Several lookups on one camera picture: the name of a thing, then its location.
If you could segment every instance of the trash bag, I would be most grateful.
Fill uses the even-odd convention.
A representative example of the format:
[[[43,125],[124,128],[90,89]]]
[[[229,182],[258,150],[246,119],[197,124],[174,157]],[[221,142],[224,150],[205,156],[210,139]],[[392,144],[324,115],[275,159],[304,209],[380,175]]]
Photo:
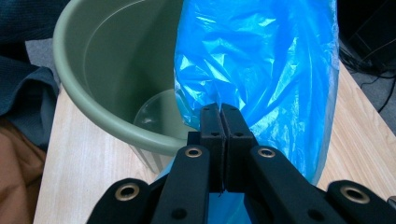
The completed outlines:
[[[332,132],[339,72],[335,0],[185,0],[175,93],[199,130],[212,103],[241,110],[260,145],[316,184]]]

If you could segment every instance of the blue plastic bag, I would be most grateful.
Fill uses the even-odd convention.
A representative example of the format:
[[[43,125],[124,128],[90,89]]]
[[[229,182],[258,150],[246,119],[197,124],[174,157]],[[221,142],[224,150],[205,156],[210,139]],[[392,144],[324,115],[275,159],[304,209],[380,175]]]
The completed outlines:
[[[199,129],[202,106],[236,106],[259,143],[313,184],[330,143],[338,70],[335,0],[184,1],[175,52],[184,122]]]

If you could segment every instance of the brown fabric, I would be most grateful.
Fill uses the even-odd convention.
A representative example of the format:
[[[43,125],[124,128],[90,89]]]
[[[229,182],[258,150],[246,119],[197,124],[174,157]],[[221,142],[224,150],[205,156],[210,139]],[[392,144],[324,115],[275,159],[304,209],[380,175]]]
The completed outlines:
[[[46,154],[0,118],[0,223],[33,223]]]

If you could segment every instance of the plastic bucket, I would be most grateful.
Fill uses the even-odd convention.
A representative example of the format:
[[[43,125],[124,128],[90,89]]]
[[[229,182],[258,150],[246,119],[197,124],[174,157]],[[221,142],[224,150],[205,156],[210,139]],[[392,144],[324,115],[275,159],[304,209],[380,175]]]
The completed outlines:
[[[181,6],[182,0],[73,0],[53,37],[56,69],[72,101],[155,173],[191,131],[173,92]]]

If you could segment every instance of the table surface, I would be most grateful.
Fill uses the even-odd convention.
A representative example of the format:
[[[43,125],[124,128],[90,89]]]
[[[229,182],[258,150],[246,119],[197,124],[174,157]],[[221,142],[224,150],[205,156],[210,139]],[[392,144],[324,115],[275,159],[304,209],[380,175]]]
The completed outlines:
[[[61,89],[35,223],[85,223],[108,187],[153,174],[129,146],[88,120]],[[328,159],[318,183],[361,183],[383,199],[396,195],[396,137],[343,65]]]

